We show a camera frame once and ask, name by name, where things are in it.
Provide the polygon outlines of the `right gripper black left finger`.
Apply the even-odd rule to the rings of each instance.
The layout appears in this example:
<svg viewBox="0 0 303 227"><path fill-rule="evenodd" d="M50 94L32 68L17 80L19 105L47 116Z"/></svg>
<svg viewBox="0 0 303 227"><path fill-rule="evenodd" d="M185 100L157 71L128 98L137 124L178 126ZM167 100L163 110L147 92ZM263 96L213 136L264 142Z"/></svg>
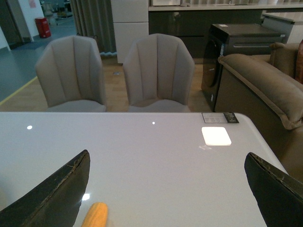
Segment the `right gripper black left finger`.
<svg viewBox="0 0 303 227"><path fill-rule="evenodd" d="M80 152L0 212L2 227L72 227L89 180L90 154Z"/></svg>

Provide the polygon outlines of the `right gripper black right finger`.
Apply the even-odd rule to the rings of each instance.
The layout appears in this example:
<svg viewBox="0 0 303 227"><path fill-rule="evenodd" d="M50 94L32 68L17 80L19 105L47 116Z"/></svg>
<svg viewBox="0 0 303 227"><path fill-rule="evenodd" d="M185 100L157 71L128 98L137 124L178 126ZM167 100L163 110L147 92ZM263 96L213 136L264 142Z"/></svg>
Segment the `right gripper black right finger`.
<svg viewBox="0 0 303 227"><path fill-rule="evenodd" d="M303 184L256 154L244 163L250 189L268 227L303 225Z"/></svg>

